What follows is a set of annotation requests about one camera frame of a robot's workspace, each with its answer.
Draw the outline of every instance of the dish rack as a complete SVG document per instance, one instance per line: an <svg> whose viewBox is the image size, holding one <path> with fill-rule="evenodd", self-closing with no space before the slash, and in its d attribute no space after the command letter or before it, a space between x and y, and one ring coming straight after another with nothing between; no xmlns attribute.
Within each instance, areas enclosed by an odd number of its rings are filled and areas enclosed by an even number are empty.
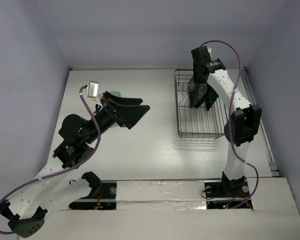
<svg viewBox="0 0 300 240"><path fill-rule="evenodd" d="M190 108L188 82L193 73L193 70L187 69L174 71L178 136L181 139L218 139L225 135L224 127L228 121L226 107L218 97L209 111L206 103L198 108Z"/></svg>

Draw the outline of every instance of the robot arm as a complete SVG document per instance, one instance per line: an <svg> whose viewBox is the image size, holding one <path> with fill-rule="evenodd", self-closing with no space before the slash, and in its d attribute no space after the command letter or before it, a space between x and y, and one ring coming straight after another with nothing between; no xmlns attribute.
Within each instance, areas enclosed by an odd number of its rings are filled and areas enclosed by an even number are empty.
<svg viewBox="0 0 300 240"><path fill-rule="evenodd" d="M115 123L131 129L150 109L148 105L141 105L141 98L117 97L107 91L98 101L97 87L95 83L90 84L88 98L97 102L96 113L91 115L97 121L101 134ZM86 172L71 185L50 194L69 172L45 177L79 167L94 150L88 144L98 137L93 119L86 120L76 114L68 115L63 120L59 134L64 140L37 174L35 182L0 204L0 214L9 220L8 226L12 232L23 238L35 234L55 210L86 196L96 197L102 189L102 181L97 175Z"/></svg>
<svg viewBox="0 0 300 240"><path fill-rule="evenodd" d="M189 93L190 107L198 108L203 102L206 102L207 109L209 109L209 106L212 106L218 97L221 98L227 109L230 109L230 104L232 104L232 139L229 135L229 120L224 127L225 136L229 141L226 166L222 173L221 183L209 185L211 190L209 190L209 196L207 194L207 197L233 197L239 188L246 185L246 181L245 163L235 156L231 141L235 152L243 160L246 160L250 142L258 133L262 110L259 105L252 105L237 89L235 89L233 102L231 102L234 83L222 61L219 58L217 60L211 59L210 48L206 46L198 47L193 49L191 53L194 88ZM201 91L202 84L207 84L207 91L204 94Z"/></svg>

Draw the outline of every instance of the white panel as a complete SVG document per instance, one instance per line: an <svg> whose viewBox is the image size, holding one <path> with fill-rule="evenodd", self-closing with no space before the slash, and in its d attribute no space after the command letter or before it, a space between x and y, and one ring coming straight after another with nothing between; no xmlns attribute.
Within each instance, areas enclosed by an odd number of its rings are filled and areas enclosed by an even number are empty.
<svg viewBox="0 0 300 240"><path fill-rule="evenodd" d="M204 201L203 181L119 181L116 201Z"/></svg>
<svg viewBox="0 0 300 240"><path fill-rule="evenodd" d="M228 73L232 79L237 78L237 70L229 69ZM99 82L100 93L119 91L122 97L140 97L151 109L131 130L117 126L105 132L96 154L76 173L71 173L64 184L88 171L104 181L221 178L228 154L225 137L216 141L178 139L173 70L71 71L50 155L62 142L58 131L67 115L90 119L78 97L79 88L89 81ZM238 89L246 97L242 83ZM88 104L92 109L95 107L92 101ZM246 159L256 166L261 177L272 176L262 131L251 143ZM247 166L245 174L255 176Z"/></svg>
<svg viewBox="0 0 300 240"><path fill-rule="evenodd" d="M285 0L36 0L73 67L191 66L190 51L220 39L247 65ZM236 67L230 49L213 56Z"/></svg>
<svg viewBox="0 0 300 240"><path fill-rule="evenodd" d="M119 211L186 211L206 209L205 201L121 201L116 203L116 210Z"/></svg>
<svg viewBox="0 0 300 240"><path fill-rule="evenodd" d="M253 181L248 179L248 184L253 185ZM300 240L300 217L285 178L261 178L252 203L257 206L254 211L171 211L153 204L133 210L127 210L129 206L126 210L64 210L52 215L29 240L81 240L96 236L104 240Z"/></svg>
<svg viewBox="0 0 300 240"><path fill-rule="evenodd" d="M248 70L276 164L300 212L300 0L286 1Z"/></svg>
<svg viewBox="0 0 300 240"><path fill-rule="evenodd" d="M45 165L68 73L36 2L0 0L0 199Z"/></svg>

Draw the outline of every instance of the wire rack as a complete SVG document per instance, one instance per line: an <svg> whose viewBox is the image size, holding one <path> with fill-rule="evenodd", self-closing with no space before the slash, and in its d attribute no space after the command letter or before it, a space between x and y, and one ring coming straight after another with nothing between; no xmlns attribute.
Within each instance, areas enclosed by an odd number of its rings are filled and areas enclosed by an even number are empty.
<svg viewBox="0 0 300 240"><path fill-rule="evenodd" d="M177 131L180 138L217 139L225 134L228 121L225 105L218 98L207 111L206 103L198 108L190 108L188 82L193 70L174 71L175 106Z"/></svg>

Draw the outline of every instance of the gray wall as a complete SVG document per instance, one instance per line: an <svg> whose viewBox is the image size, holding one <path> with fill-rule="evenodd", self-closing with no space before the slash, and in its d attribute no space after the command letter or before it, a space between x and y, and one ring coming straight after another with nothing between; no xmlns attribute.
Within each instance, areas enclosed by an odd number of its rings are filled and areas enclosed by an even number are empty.
<svg viewBox="0 0 300 240"><path fill-rule="evenodd" d="M36 1L72 67L191 66L190 51L211 39L232 43L247 65L285 2ZM226 46L218 44L212 54L237 66Z"/></svg>
<svg viewBox="0 0 300 240"><path fill-rule="evenodd" d="M0 198L47 160L68 73L36 3L0 0Z"/></svg>
<svg viewBox="0 0 300 240"><path fill-rule="evenodd" d="M300 0L289 0L248 67L279 171L300 213Z"/></svg>

